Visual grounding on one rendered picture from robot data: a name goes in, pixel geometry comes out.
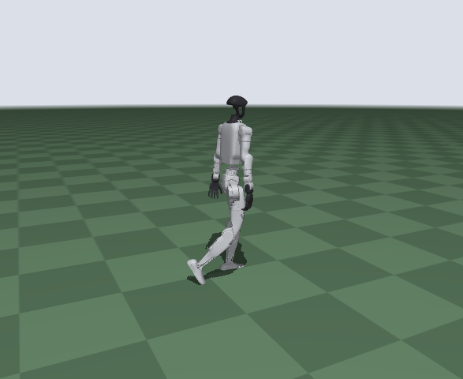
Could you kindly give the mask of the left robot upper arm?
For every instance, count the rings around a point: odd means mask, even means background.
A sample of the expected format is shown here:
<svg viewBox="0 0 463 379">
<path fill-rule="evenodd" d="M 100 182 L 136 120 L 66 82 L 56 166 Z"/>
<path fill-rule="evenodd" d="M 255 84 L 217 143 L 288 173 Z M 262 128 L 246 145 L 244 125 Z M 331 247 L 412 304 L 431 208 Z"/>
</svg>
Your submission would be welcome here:
<svg viewBox="0 0 463 379">
<path fill-rule="evenodd" d="M 222 124 L 218 126 L 218 139 L 217 139 L 217 146 L 216 146 L 216 151 L 215 151 L 215 155 L 220 158 L 221 158 L 221 153 L 220 153 L 221 128 L 222 128 Z"/>
</svg>

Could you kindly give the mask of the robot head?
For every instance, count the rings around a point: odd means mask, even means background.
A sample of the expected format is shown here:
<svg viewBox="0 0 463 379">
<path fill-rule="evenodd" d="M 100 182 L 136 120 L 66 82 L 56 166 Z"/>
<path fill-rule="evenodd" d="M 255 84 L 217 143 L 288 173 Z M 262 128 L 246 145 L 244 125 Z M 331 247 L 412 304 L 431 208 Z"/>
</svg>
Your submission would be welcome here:
<svg viewBox="0 0 463 379">
<path fill-rule="evenodd" d="M 245 115 L 245 106 L 247 105 L 247 103 L 248 101 L 241 96 L 231 96 L 227 100 L 226 104 L 232 105 L 233 108 L 236 110 L 236 114 L 232 114 L 230 120 L 226 123 L 235 123 L 235 122 L 238 122 L 237 120 L 239 120 L 239 118 L 243 118 Z M 239 114 L 239 110 L 238 110 L 239 107 L 242 107 L 241 114 Z"/>
</svg>

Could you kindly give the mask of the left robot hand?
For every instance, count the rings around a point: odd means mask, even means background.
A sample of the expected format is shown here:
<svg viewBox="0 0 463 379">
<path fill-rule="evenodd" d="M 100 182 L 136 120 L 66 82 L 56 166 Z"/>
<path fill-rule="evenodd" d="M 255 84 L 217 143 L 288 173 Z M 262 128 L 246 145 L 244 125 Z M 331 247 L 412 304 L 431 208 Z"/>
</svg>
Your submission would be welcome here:
<svg viewBox="0 0 463 379">
<path fill-rule="evenodd" d="M 219 175 L 220 177 L 220 175 Z M 210 189 L 209 189 L 209 192 L 208 192 L 208 196 L 210 196 L 210 192 L 211 192 L 211 198 L 213 196 L 213 190 L 214 190 L 214 199 L 215 199 L 215 192 L 217 193 L 217 198 L 218 198 L 218 188 L 220 190 L 220 193 L 222 194 L 222 189 L 221 187 L 219 186 L 219 177 L 218 177 L 218 180 L 217 179 L 213 179 L 213 174 L 212 174 L 212 177 L 211 177 L 211 180 L 213 181 L 211 184 L 210 184 Z M 212 190 L 212 191 L 211 191 Z"/>
</svg>

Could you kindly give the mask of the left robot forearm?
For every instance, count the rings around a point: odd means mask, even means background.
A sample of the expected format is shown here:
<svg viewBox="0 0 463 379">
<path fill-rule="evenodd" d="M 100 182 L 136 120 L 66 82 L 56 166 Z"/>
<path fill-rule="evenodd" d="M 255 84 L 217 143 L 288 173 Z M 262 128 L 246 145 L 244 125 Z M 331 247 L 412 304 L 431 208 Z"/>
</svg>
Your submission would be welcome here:
<svg viewBox="0 0 463 379">
<path fill-rule="evenodd" d="M 222 166 L 222 158 L 214 155 L 213 179 L 218 180 L 219 173 L 221 172 L 220 170 L 221 166 Z"/>
</svg>

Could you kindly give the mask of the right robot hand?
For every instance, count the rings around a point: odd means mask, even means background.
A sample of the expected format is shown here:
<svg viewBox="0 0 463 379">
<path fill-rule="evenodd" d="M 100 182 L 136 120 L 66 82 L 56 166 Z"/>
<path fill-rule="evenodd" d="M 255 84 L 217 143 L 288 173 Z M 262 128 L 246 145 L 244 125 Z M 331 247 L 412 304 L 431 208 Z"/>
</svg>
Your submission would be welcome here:
<svg viewBox="0 0 463 379">
<path fill-rule="evenodd" d="M 252 207 L 252 202 L 253 202 L 253 195 L 252 195 L 253 189 L 250 190 L 249 184 L 245 185 L 245 192 L 247 193 L 247 196 L 246 196 L 245 207 L 242 209 L 243 211 L 249 210 Z"/>
</svg>

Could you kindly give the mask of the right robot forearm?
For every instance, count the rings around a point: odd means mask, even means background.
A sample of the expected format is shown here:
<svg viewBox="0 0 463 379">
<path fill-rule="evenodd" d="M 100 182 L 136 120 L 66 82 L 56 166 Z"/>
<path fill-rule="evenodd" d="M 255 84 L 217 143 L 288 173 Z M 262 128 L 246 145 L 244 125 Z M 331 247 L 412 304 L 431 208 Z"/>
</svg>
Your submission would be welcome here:
<svg viewBox="0 0 463 379">
<path fill-rule="evenodd" d="M 252 183 L 252 161 L 253 161 L 252 156 L 248 154 L 245 157 L 245 164 L 242 167 L 244 183 L 245 185 L 249 184 L 250 190 L 254 188 L 254 185 Z M 245 188 L 245 185 L 244 185 L 244 188 Z"/>
</svg>

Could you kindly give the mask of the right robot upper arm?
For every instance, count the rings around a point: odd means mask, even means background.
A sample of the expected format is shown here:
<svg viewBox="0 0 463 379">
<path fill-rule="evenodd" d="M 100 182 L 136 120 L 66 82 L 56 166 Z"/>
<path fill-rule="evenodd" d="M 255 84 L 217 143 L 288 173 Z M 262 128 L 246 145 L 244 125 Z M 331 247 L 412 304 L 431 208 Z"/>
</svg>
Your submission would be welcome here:
<svg viewBox="0 0 463 379">
<path fill-rule="evenodd" d="M 239 125 L 238 133 L 241 137 L 241 162 L 245 164 L 245 157 L 249 154 L 248 151 L 251 145 L 252 128 Z"/>
</svg>

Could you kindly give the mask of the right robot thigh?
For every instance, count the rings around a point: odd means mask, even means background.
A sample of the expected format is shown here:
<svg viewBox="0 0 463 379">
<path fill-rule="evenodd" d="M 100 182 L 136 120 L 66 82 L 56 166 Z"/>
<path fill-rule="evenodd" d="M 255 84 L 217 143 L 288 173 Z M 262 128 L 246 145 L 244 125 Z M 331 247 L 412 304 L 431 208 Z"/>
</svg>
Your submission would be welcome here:
<svg viewBox="0 0 463 379">
<path fill-rule="evenodd" d="M 234 234 L 234 240 L 237 237 L 239 230 L 241 229 L 241 225 L 245 216 L 245 211 L 242 210 L 245 207 L 245 194 L 243 187 L 238 186 L 236 182 L 229 182 L 228 186 L 226 187 L 226 194 L 229 199 L 236 200 L 231 202 L 230 206 L 230 219 L 232 222 L 232 227 L 225 228 L 222 231 L 222 234 L 224 231 L 230 230 Z"/>
</svg>

